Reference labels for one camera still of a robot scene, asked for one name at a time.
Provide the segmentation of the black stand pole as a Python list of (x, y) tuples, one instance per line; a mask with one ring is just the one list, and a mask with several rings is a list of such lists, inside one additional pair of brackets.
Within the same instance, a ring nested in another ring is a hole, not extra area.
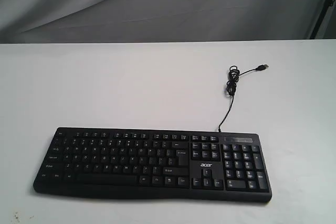
[(327, 11), (328, 11), (328, 9), (330, 7), (333, 6), (334, 1), (335, 0), (325, 0), (324, 1), (323, 8), (321, 10), (321, 13), (318, 16), (318, 19), (316, 21), (316, 24), (315, 24), (315, 26), (314, 26), (314, 28), (312, 30), (312, 33), (311, 33), (309, 39), (315, 39), (316, 38), (317, 33), (318, 33), (318, 31), (319, 31), (319, 29), (320, 29), (320, 27), (322, 25), (322, 22), (323, 22), (326, 14), (327, 14)]

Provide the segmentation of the grey backdrop cloth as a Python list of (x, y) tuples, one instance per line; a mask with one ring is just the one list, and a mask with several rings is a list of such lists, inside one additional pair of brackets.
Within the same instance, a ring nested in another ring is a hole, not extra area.
[(306, 39), (324, 0), (1, 0), (1, 42)]

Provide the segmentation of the black acer keyboard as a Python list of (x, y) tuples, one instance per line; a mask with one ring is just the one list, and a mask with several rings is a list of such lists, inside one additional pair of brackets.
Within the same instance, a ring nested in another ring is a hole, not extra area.
[(96, 199), (272, 198), (252, 133), (60, 127), (33, 187)]

